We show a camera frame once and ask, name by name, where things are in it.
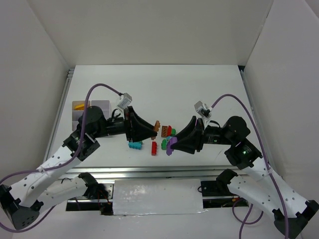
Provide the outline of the thin brown lego plate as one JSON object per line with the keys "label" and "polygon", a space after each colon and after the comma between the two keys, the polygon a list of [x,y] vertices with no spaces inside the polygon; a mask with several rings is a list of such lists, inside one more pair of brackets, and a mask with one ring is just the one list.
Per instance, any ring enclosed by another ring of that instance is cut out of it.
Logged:
{"label": "thin brown lego plate", "polygon": [[157,120],[157,121],[155,122],[155,124],[154,124],[153,130],[156,131],[156,132],[158,132],[159,129],[160,129],[160,122]]}

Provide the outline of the purple curved lego brick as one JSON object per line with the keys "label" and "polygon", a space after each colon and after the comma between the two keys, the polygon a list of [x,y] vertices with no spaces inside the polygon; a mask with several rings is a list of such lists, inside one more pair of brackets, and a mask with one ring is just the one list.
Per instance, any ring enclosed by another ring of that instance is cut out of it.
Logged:
{"label": "purple curved lego brick", "polygon": [[174,149],[172,148],[172,146],[173,146],[175,143],[177,143],[177,138],[176,138],[175,136],[174,136],[174,137],[171,137],[171,138],[169,139],[169,141],[167,142],[167,144],[166,144],[166,154],[167,154],[168,156],[172,155],[172,153],[173,153],[173,151],[174,151]]}

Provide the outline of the yellow rectangular lego brick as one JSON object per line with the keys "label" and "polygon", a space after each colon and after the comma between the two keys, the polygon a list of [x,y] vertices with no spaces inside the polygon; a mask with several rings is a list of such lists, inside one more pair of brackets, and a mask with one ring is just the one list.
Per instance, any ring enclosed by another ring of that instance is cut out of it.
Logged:
{"label": "yellow rectangular lego brick", "polygon": [[74,111],[83,111],[85,109],[85,104],[77,104],[74,106]]}

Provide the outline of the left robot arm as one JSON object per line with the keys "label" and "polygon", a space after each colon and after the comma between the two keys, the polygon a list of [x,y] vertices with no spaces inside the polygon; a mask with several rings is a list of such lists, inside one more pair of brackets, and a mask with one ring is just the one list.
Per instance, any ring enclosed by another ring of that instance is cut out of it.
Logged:
{"label": "left robot arm", "polygon": [[140,142],[158,134],[154,126],[140,118],[131,106],[124,109],[122,117],[117,115],[108,119],[98,106],[90,106],[78,122],[76,130],[35,171],[26,172],[23,179],[10,186],[0,186],[0,206],[16,230],[25,231],[42,212],[64,200],[98,196],[102,186],[86,172],[61,186],[53,185],[100,147],[98,138],[125,134],[127,141]]}

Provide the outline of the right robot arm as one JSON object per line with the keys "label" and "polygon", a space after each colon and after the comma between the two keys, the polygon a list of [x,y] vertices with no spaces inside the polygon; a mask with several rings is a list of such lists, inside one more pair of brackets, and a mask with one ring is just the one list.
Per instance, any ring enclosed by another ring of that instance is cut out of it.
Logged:
{"label": "right robot arm", "polygon": [[192,117],[189,124],[168,141],[166,153],[171,155],[179,150],[195,154],[205,144],[228,145],[224,154],[230,164],[250,176],[255,184],[226,169],[216,179],[219,190],[248,200],[273,219],[278,231],[295,239],[319,210],[319,205],[298,194],[265,162],[262,153],[247,139],[249,134],[242,117],[233,116],[224,126],[205,125],[201,118]]}

